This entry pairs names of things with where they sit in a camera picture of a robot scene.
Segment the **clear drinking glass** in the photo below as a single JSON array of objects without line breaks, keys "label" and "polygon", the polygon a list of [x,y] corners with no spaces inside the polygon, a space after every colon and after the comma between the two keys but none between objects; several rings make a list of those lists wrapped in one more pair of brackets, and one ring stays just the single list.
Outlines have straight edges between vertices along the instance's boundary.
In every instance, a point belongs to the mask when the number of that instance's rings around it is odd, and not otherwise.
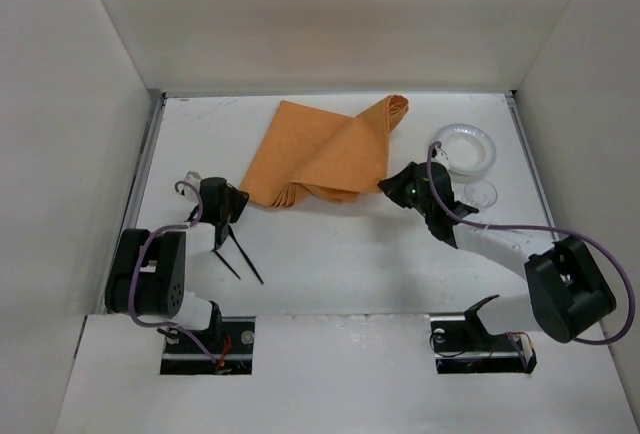
[{"label": "clear drinking glass", "polygon": [[498,200],[495,186],[486,180],[467,184],[463,189],[465,202],[479,210],[486,210],[494,206]]}]

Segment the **white ceramic bowl plate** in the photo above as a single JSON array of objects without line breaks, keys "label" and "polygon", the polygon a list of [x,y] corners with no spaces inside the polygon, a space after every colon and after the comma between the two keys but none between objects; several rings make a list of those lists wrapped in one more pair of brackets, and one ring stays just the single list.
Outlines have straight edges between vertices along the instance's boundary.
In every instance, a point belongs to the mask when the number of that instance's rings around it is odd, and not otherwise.
[{"label": "white ceramic bowl plate", "polygon": [[462,176],[484,175],[494,165],[497,150],[493,139],[482,129],[469,124],[450,124],[434,137],[448,157],[449,169]]}]

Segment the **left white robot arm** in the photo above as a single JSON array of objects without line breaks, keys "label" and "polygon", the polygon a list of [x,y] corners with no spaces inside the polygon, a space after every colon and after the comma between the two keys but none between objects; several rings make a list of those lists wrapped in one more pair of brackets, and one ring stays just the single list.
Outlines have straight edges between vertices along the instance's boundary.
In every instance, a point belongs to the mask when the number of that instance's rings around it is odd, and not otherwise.
[{"label": "left white robot arm", "polygon": [[154,230],[129,228],[119,237],[104,293],[106,311],[127,315],[138,326],[176,333],[210,355],[223,341],[222,314],[213,301],[186,287],[189,262],[219,253],[236,241],[235,224],[249,194],[226,179],[188,176],[174,184],[195,205],[185,221]]}]

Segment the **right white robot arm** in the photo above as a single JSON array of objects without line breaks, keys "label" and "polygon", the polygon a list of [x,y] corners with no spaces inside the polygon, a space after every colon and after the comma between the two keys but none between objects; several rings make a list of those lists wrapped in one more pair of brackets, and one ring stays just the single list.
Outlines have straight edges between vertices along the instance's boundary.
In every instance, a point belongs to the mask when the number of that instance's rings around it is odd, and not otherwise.
[{"label": "right white robot arm", "polygon": [[437,240],[522,277],[533,318],[552,339],[574,341],[616,309],[615,296],[582,240],[568,235],[553,242],[522,227],[487,228],[476,207],[456,199],[443,164],[411,162],[378,187],[394,204],[417,211]]}]

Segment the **orange cloth placemat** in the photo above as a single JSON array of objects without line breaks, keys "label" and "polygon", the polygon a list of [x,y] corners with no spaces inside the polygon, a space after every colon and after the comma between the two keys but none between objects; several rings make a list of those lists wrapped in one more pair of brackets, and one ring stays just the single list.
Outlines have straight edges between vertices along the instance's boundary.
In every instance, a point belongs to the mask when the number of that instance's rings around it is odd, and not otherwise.
[{"label": "orange cloth placemat", "polygon": [[354,117],[283,101],[240,189],[261,207],[287,209],[308,197],[352,203],[388,175],[393,130],[409,101],[390,95]]}]

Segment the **black plastic fork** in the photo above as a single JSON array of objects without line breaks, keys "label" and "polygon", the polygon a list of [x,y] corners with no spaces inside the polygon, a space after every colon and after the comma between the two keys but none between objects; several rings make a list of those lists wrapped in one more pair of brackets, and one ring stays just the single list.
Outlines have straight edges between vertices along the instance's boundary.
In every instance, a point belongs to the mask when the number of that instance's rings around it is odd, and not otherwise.
[{"label": "black plastic fork", "polygon": [[223,255],[218,251],[218,250],[212,250],[211,251],[219,260],[220,262],[239,280],[241,280],[240,275],[237,273],[237,271],[231,266],[231,264],[223,257]]}]

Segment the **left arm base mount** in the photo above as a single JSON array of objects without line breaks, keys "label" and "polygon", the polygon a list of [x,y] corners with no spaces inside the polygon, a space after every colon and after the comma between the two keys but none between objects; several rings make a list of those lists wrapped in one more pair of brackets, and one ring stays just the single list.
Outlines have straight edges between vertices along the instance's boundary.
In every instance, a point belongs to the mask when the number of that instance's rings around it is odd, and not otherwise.
[{"label": "left arm base mount", "polygon": [[245,376],[253,371],[256,319],[224,317],[213,309],[208,330],[193,335],[203,352],[186,334],[175,328],[159,328],[165,343],[159,373],[165,376]]}]

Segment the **black plastic knife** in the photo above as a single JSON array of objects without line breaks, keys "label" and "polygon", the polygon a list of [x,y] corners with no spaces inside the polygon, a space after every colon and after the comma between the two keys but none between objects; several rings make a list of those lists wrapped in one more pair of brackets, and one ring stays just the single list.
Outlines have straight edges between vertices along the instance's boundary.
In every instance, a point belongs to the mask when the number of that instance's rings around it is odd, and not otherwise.
[{"label": "black plastic knife", "polygon": [[241,246],[233,228],[231,226],[229,226],[229,236],[232,239],[232,241],[234,242],[234,244],[236,245],[237,249],[239,250],[240,255],[242,256],[242,258],[244,259],[245,263],[248,265],[249,269],[251,270],[251,272],[255,275],[255,277],[257,278],[258,282],[261,285],[265,285],[265,282],[262,278],[262,276],[260,275],[260,273],[258,272],[255,264],[253,263],[253,261],[250,259],[249,255],[246,253],[246,251],[244,250],[244,248]]}]

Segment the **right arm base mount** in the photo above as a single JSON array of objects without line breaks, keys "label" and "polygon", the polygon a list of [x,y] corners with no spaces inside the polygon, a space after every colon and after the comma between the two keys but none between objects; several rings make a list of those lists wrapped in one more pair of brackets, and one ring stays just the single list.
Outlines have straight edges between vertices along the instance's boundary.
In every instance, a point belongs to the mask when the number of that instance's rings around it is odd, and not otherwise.
[{"label": "right arm base mount", "polygon": [[479,311],[498,295],[488,296],[462,312],[430,314],[429,346],[436,372],[445,374],[524,374],[537,366],[531,337],[523,331],[491,334]]}]

